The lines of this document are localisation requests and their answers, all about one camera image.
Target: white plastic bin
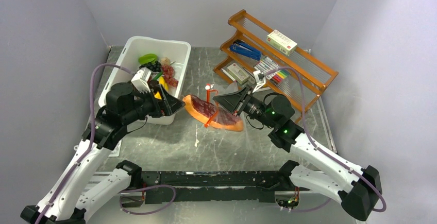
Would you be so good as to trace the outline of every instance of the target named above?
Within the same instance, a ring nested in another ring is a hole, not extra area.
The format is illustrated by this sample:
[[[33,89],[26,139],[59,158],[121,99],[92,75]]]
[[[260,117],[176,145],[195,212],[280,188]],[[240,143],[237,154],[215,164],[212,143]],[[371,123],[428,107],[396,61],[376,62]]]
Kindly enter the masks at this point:
[[[137,71],[140,67],[138,59],[143,55],[153,53],[159,58],[169,58],[171,62],[175,62],[172,64],[172,67],[175,69],[174,77],[179,81],[177,88],[169,88],[169,93],[176,98],[179,98],[185,79],[185,72],[187,71],[190,52],[191,45],[187,42],[156,40],[149,37],[134,36],[127,41],[116,64],[126,67],[131,71]],[[111,89],[112,85],[119,82],[128,82],[131,79],[132,76],[129,74],[114,68],[109,76],[108,82],[105,84],[102,95],[98,99],[99,106],[102,107],[106,104],[106,94]],[[148,117],[147,122],[158,125],[169,125],[173,123],[174,119],[175,115],[161,118]]]

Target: floor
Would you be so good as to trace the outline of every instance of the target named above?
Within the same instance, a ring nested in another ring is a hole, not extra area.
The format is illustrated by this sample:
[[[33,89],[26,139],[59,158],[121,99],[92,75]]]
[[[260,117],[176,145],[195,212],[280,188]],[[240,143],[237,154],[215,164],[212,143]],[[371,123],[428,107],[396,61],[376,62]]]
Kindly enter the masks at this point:
[[[122,49],[121,46],[112,47],[108,63],[115,63]],[[218,48],[192,48],[182,95],[195,94],[205,98],[206,83],[227,85],[213,72],[215,65],[224,59],[225,54]],[[99,98],[111,70],[105,69],[96,99]],[[268,91],[260,92],[256,97],[262,98],[266,93]],[[297,112],[293,118],[296,119],[299,115]],[[333,141],[320,102],[308,112],[307,123],[312,136],[333,150]],[[255,120],[252,124],[260,126]],[[127,135],[121,142],[120,155],[109,157],[98,170],[112,171],[122,160],[137,163],[143,170],[278,170],[287,160],[316,169],[301,158],[274,146],[267,137],[269,129],[257,130],[247,123],[245,125],[243,132],[204,128],[185,110],[181,110],[171,125],[147,124]],[[137,127],[132,124],[129,129]]]

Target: small box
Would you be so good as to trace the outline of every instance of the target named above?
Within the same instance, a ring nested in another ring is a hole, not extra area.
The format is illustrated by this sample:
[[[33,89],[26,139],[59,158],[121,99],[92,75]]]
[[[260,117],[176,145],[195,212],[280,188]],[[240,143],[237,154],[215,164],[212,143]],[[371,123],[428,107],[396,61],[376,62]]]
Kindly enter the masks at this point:
[[[244,84],[249,79],[249,74],[240,68],[236,63],[227,67],[228,73],[237,80],[239,84]]]
[[[281,34],[278,30],[273,30],[266,39],[267,43],[278,49],[285,55],[289,56],[297,47],[297,43],[287,36]]]

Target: white wall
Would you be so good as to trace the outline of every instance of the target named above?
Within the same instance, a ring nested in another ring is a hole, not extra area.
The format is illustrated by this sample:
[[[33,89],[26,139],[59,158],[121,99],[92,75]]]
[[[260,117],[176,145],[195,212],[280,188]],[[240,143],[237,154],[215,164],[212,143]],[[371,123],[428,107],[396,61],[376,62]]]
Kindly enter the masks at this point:
[[[0,216],[24,223],[73,155],[107,47],[83,0],[0,0]]]
[[[336,0],[85,0],[110,45],[132,36],[219,47],[235,29],[231,15],[247,12],[310,48]]]
[[[340,74],[323,100],[339,153],[379,169],[385,213],[437,219],[437,0],[338,0],[314,54]]]

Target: purple cable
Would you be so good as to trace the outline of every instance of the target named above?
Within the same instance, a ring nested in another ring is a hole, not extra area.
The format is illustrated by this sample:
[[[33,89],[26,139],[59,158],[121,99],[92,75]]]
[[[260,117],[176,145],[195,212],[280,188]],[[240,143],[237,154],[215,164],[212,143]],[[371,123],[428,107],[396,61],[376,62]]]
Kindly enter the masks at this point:
[[[132,189],[132,190],[129,190],[129,191],[122,191],[121,193],[142,192],[142,191],[147,191],[147,190],[149,190],[149,189],[155,189],[155,188],[160,188],[160,187],[170,188],[170,189],[172,189],[172,191],[173,191],[173,198],[170,200],[170,202],[168,202],[168,203],[167,203],[166,205],[164,205],[163,207],[160,207],[160,208],[157,209],[157,210],[153,210],[153,211],[150,211],[150,212],[144,212],[144,213],[132,212],[132,211],[129,211],[129,210],[127,210],[127,209],[125,209],[125,208],[123,207],[123,204],[122,204],[122,197],[120,197],[120,208],[121,208],[121,210],[122,210],[123,212],[128,213],[128,214],[131,214],[131,215],[150,215],[150,214],[154,214],[154,213],[156,213],[156,212],[159,212],[159,211],[161,211],[161,210],[164,210],[164,209],[168,208],[168,207],[169,207],[169,206],[170,206],[170,205],[175,201],[175,198],[176,198],[176,189],[175,189],[173,186],[168,185],[168,184],[158,184],[158,185],[149,186],[149,187],[141,188],[141,189]]]
[[[94,71],[93,74],[91,75],[91,81],[90,81],[90,116],[91,116],[91,137],[90,137],[90,143],[88,145],[88,148],[85,150],[85,152],[77,159],[77,163],[74,164],[69,170],[68,172],[65,174],[64,178],[62,178],[61,182],[59,183],[58,187],[56,188],[55,192],[53,192],[52,197],[50,197],[50,200],[48,201],[49,203],[53,203],[53,201],[56,199],[56,197],[58,197],[59,193],[61,192],[61,190],[64,188],[65,184],[67,183],[68,179],[71,177],[71,174],[74,172],[74,170],[80,165],[80,163],[82,162],[82,160],[89,154],[89,152],[91,151],[91,148],[93,146],[93,141],[94,141],[94,136],[95,136],[95,117],[94,117],[94,78],[95,78],[95,74],[97,73],[98,70],[100,70],[100,68],[105,67],[105,66],[111,66],[111,67],[115,67],[115,68],[119,68],[123,71],[126,71],[127,73],[133,75],[134,73],[129,70],[128,68],[116,65],[116,64],[112,64],[112,63],[103,63],[99,66],[97,66]],[[43,210],[41,211],[41,213],[39,214],[37,220],[35,221],[35,224],[39,224],[42,217],[45,215],[45,213],[47,213],[48,209],[50,208],[50,205],[46,205]]]
[[[302,82],[302,79],[300,77],[300,74],[293,68],[291,67],[279,67],[275,70],[271,70],[271,71],[267,71],[266,73],[264,73],[264,75],[270,75],[274,72],[280,71],[280,70],[291,70],[293,71],[296,76],[297,79],[299,80],[299,85],[300,85],[300,92],[302,93],[302,124],[304,125],[304,131],[305,134],[308,137],[308,140],[310,141],[310,143],[314,146],[315,149],[317,149],[318,151],[320,151],[322,154],[324,154],[325,156],[327,156],[328,158],[330,158],[331,160],[335,161],[336,163],[338,163],[339,165],[343,166],[346,170],[352,172],[354,175],[356,175],[358,178],[360,178],[361,180],[363,180],[375,193],[376,195],[379,197],[379,199],[381,199],[382,202],[382,208],[380,209],[372,209],[375,212],[384,212],[387,209],[387,204],[385,202],[385,199],[382,197],[382,194],[379,192],[378,189],[376,189],[365,177],[363,177],[361,174],[359,174],[358,172],[356,172],[355,170],[353,170],[352,168],[350,168],[348,165],[344,164],[343,162],[339,161],[337,158],[333,157],[332,155],[330,155],[329,153],[327,153],[326,151],[324,151],[323,149],[321,149],[320,147],[317,147],[314,140],[311,138],[310,133],[308,132],[308,128],[307,128],[307,123],[305,122],[305,98],[304,98],[304,84]]]

